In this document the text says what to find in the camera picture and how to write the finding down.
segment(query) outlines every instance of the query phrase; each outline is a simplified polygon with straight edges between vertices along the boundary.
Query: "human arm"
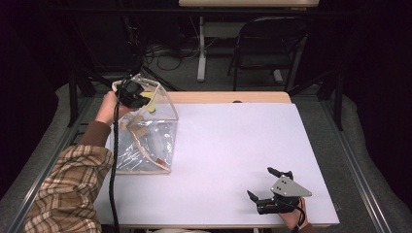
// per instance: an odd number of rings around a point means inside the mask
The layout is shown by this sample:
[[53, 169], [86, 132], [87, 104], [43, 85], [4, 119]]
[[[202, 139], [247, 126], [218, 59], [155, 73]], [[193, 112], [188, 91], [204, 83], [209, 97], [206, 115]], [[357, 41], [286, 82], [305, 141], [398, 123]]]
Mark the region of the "human arm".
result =
[[[109, 91], [81, 141], [64, 150], [43, 181], [25, 219], [25, 232], [100, 232], [93, 202], [113, 164], [104, 148], [114, 121], [117, 97]], [[122, 117], [130, 110], [119, 108]]]
[[286, 224], [289, 230], [294, 230], [299, 223], [299, 220], [304, 215], [304, 221], [300, 224], [299, 233], [315, 233], [315, 228], [309, 223], [308, 217], [306, 215], [306, 203], [303, 197], [300, 198], [300, 203], [297, 205], [299, 209], [294, 209], [290, 213], [278, 214], [282, 221]]

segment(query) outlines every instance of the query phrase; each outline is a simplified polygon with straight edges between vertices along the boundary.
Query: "white tabletop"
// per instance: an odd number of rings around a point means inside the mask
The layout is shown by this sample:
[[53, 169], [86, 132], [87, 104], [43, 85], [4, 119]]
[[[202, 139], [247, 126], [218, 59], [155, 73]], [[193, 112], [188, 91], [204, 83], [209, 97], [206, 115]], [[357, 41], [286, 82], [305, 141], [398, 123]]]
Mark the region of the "white tabletop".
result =
[[[273, 196], [273, 167], [293, 171], [309, 189], [309, 220], [339, 223], [294, 104], [176, 104], [179, 123], [169, 175], [122, 175], [115, 181], [120, 225], [141, 228], [238, 228], [283, 225], [259, 215], [250, 190]], [[102, 223], [113, 223], [108, 184], [95, 201]]]
[[179, 0], [181, 7], [317, 7], [319, 0]]

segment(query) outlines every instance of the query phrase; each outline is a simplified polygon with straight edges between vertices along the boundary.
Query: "table leg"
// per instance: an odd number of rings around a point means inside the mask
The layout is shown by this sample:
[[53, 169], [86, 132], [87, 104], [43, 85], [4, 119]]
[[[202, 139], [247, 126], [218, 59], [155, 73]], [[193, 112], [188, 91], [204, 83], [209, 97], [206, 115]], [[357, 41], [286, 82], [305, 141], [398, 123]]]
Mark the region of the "table leg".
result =
[[199, 55], [199, 66], [197, 68], [197, 81], [205, 81], [205, 70], [206, 70], [206, 54], [205, 54], [205, 34], [204, 34], [204, 21], [203, 17], [200, 17], [199, 22], [199, 34], [200, 34], [200, 55]]

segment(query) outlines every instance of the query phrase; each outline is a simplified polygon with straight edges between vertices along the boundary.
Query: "yellow object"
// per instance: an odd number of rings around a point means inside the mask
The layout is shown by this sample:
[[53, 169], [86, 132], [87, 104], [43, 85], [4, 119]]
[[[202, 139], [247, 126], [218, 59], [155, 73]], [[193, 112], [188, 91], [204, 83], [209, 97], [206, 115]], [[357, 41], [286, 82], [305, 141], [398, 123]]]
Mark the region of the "yellow object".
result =
[[[142, 96], [147, 97], [147, 98], [154, 98], [154, 93], [153, 92], [149, 92], [149, 91], [144, 91], [142, 92]], [[148, 111], [149, 113], [153, 114], [155, 112], [155, 102], [151, 101], [152, 104], [150, 106], [148, 106]]]

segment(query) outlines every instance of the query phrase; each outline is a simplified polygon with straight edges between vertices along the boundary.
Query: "wire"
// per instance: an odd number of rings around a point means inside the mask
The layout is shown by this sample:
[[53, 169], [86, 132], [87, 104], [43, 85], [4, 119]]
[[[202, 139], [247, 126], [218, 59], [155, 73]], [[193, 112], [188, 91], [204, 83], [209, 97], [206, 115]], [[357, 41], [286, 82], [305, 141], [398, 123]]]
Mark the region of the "wire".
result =
[[[126, 77], [120, 83], [120, 86], [124, 85], [126, 81]], [[121, 95], [121, 88], [118, 88], [118, 96]], [[118, 164], [118, 149], [119, 149], [119, 107], [120, 107], [120, 98], [118, 98], [118, 102], [116, 103], [115, 112], [114, 112], [114, 125], [113, 131], [115, 135], [115, 144], [114, 144], [114, 152], [113, 152], [113, 165], [112, 165], [112, 173], [110, 176], [109, 182], [109, 198], [110, 198], [110, 206], [112, 207], [112, 215], [113, 221], [115, 223], [115, 232], [120, 233], [119, 227], [119, 219], [118, 219], [118, 212], [116, 211], [116, 204], [115, 204], [115, 195], [114, 195], [114, 183], [115, 183], [115, 176]]]
[[304, 209], [305, 207], [303, 206], [302, 198], [299, 198], [299, 202], [302, 203], [302, 207], [300, 208], [300, 207], [296, 206], [296, 208], [300, 211], [299, 221], [297, 222], [297, 224], [298, 224], [299, 226], [301, 226], [301, 225], [303, 224], [303, 222], [305, 222], [306, 214], [305, 214], [305, 212], [303, 211], [303, 209]]
[[151, 75], [152, 77], [154, 77], [156, 80], [158, 80], [159, 83], [161, 83], [163, 86], [172, 89], [172, 90], [176, 90], [176, 91], [182, 91], [183, 89], [175, 86], [174, 84], [166, 81], [164, 78], [162, 78], [161, 76], [159, 76], [157, 73], [155, 73], [153, 70], [151, 70], [149, 67], [147, 66], [142, 66], [142, 69], [144, 71], [146, 71], [149, 75]]
[[148, 57], [150, 57], [150, 58], [155, 58], [155, 57], [157, 57], [156, 65], [157, 65], [157, 67], [158, 67], [160, 70], [163, 70], [163, 71], [176, 70], [177, 68], [179, 68], [179, 67], [181, 66], [181, 64], [182, 64], [182, 59], [183, 59], [183, 58], [184, 58], [184, 59], [195, 58], [195, 57], [198, 55], [198, 53], [200, 52], [200, 38], [199, 38], [199, 34], [197, 33], [196, 27], [194, 26], [194, 23], [193, 23], [193, 20], [192, 20], [191, 17], [190, 17], [190, 22], [191, 22], [191, 25], [192, 25], [192, 27], [193, 27], [193, 30], [194, 30], [194, 32], [195, 32], [195, 34], [196, 34], [196, 42], [197, 42], [197, 43], [193, 44], [192, 48], [191, 48], [190, 50], [188, 50], [189, 52], [188, 52], [187, 54], [185, 54], [185, 55], [180, 55], [180, 54], [178, 54], [178, 55], [177, 55], [177, 57], [179, 58], [179, 62], [178, 62], [178, 64], [177, 64], [175, 67], [169, 68], [169, 69], [166, 69], [166, 68], [161, 67], [161, 65], [160, 65], [160, 58], [163, 57], [163, 56], [166, 56], [166, 55], [158, 55], [158, 56], [155, 56], [155, 53], [169, 52], [169, 51], [171, 51], [171, 50], [165, 50], [163, 47], [160, 47], [160, 50], [154, 50], [154, 48], [150, 47], [150, 50], [146, 52], [147, 58], [148, 58]]

